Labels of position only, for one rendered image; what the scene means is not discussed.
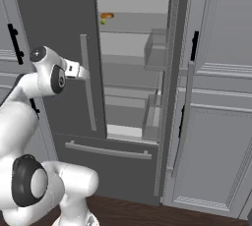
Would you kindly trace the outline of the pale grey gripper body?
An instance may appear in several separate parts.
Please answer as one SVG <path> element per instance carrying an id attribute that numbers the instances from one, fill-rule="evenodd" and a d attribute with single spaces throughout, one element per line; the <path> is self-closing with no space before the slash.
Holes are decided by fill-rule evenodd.
<path id="1" fill-rule="evenodd" d="M 90 78 L 90 71 L 81 66 L 78 77 L 86 81 Z"/>

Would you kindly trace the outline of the grey fridge interior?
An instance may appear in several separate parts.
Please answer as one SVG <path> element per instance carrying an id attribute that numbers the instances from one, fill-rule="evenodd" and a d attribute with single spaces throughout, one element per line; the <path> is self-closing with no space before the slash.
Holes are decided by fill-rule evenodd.
<path id="1" fill-rule="evenodd" d="M 153 28 L 168 27 L 169 0 L 97 0 L 107 136 L 142 139 L 146 101 L 162 98 L 164 71 L 145 69 L 144 49 Z M 114 18 L 100 23 L 101 13 Z"/>

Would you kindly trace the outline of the dark grey fridge door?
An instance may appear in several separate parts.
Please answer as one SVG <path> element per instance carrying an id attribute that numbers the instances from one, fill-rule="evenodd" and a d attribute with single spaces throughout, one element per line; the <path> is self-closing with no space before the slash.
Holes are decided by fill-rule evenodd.
<path id="1" fill-rule="evenodd" d="M 18 0 L 30 48 L 45 45 L 60 56 L 81 62 L 81 36 L 88 37 L 88 59 L 96 129 L 91 128 L 86 83 L 68 80 L 62 93 L 43 103 L 55 134 L 105 137 L 103 92 L 95 0 Z"/>

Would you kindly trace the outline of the grey fridge door bin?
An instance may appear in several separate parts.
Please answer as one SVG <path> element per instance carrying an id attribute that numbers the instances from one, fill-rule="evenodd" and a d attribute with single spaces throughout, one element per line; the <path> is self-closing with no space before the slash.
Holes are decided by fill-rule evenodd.
<path id="1" fill-rule="evenodd" d="M 145 69 L 149 71 L 165 70 L 166 30 L 153 28 L 144 49 Z"/>
<path id="2" fill-rule="evenodd" d="M 146 101 L 146 109 L 142 125 L 142 139 L 158 141 L 159 115 L 161 110 L 161 96 L 150 94 Z"/>

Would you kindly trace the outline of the open grey fridge door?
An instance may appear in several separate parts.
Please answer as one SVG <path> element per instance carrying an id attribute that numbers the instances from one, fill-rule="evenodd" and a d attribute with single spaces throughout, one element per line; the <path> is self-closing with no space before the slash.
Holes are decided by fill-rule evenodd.
<path id="1" fill-rule="evenodd" d="M 184 29 L 188 22 L 189 8 L 190 0 L 169 0 L 166 53 L 164 56 L 163 99 L 160 111 L 157 171 L 154 190 L 154 196 L 157 198 L 157 202 L 161 201 L 165 182 L 173 109 L 176 97 L 177 79 L 179 77 L 180 56 L 184 44 Z"/>

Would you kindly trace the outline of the dark grey freezer drawer front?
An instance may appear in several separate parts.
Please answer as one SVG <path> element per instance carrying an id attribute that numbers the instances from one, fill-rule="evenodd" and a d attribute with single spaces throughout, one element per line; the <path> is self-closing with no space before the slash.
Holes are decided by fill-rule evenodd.
<path id="1" fill-rule="evenodd" d="M 158 147 L 154 144 L 104 140 L 98 138 L 53 135 L 59 161 L 94 169 L 99 176 L 98 196 L 118 198 L 144 204 L 158 205 L 154 196 Z M 143 153 L 151 160 L 102 155 L 67 148 L 66 142 L 99 148 Z"/>

